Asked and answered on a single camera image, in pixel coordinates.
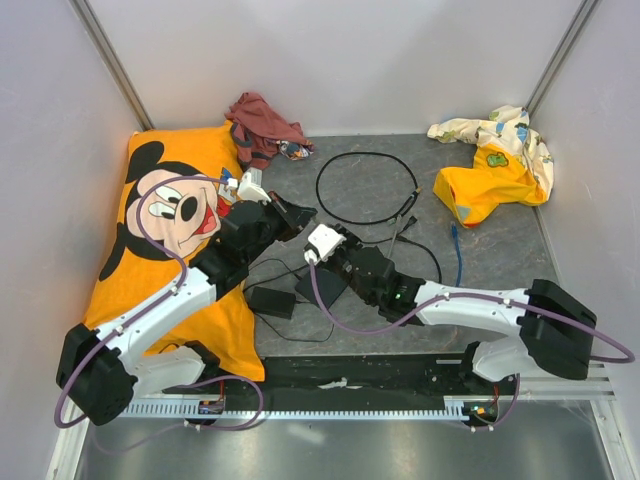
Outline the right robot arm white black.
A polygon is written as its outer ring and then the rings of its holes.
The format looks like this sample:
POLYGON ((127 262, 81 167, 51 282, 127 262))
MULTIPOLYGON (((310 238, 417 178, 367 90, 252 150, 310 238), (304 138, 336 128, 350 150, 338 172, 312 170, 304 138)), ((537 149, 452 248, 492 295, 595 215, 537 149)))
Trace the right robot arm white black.
POLYGON ((477 290, 451 287, 398 272, 379 248, 365 245, 345 227, 326 266, 389 322, 405 318, 424 326, 452 325, 498 334, 465 350, 458 381, 467 392, 483 392, 517 373, 544 371, 583 380, 589 370, 597 318, 556 283, 536 279, 528 288, 477 290))

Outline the black network switch box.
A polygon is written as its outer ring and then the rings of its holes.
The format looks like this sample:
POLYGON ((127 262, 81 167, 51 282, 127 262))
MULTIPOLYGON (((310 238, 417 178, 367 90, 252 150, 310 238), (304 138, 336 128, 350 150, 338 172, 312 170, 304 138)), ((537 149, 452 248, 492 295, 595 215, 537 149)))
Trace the black network switch box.
MULTIPOLYGON (((327 308, 330 308, 347 288, 347 284, 337 274, 325 269, 316 270, 316 281, 321 299, 327 308)), ((315 306, 318 305, 309 271, 295 285, 295 291, 315 306)))

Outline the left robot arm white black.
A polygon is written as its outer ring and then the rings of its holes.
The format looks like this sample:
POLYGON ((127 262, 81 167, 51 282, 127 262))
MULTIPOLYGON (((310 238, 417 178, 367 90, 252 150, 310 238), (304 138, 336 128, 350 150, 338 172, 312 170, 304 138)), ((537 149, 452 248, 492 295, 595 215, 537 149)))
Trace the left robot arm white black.
POLYGON ((250 265, 273 243, 295 238, 317 211, 290 203, 276 192, 266 201, 238 201, 220 229, 180 273, 135 308, 90 330, 83 324, 65 336, 56 383, 62 408, 71 400, 97 426, 124 412, 132 400, 187 385, 208 393, 219 369, 198 344, 147 355, 161 337, 234 290, 250 265))

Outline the black power adapter brick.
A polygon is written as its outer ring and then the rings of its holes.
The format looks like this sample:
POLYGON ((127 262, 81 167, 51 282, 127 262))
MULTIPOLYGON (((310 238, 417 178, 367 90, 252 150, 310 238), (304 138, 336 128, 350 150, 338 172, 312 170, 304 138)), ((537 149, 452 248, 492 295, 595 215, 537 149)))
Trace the black power adapter brick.
POLYGON ((290 320, 293 316, 296 301, 296 296, 293 293, 255 287, 250 295, 248 305, 256 314, 290 320))

